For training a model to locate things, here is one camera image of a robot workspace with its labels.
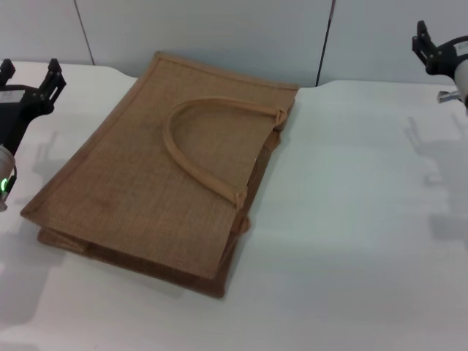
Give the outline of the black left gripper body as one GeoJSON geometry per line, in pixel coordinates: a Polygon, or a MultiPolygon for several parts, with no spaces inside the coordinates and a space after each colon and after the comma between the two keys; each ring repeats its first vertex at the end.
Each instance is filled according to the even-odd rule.
{"type": "Polygon", "coordinates": [[[47,90],[24,85],[1,87],[1,146],[16,151],[29,124],[54,111],[56,96],[47,90]]]}

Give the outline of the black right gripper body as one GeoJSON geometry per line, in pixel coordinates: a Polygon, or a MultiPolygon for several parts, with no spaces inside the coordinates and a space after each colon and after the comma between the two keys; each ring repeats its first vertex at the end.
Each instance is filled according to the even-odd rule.
{"type": "Polygon", "coordinates": [[[426,72],[429,75],[454,75],[456,68],[467,60],[467,36],[436,46],[429,42],[426,72]]]}

